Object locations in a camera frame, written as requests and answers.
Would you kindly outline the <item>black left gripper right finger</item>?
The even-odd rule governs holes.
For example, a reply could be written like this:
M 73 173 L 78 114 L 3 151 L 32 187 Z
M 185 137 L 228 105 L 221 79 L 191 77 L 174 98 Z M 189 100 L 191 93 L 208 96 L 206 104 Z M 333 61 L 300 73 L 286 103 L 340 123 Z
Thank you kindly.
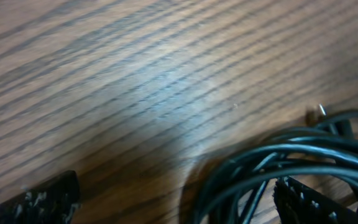
M 275 183 L 273 199 L 282 224 L 357 224 L 358 214 L 291 178 Z

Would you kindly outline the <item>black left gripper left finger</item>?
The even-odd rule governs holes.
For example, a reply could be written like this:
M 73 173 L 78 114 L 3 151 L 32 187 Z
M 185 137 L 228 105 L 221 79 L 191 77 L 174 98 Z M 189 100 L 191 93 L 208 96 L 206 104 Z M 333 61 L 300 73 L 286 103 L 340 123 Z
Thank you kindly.
M 75 171 L 65 171 L 0 203 L 0 224 L 69 224 L 80 208 Z

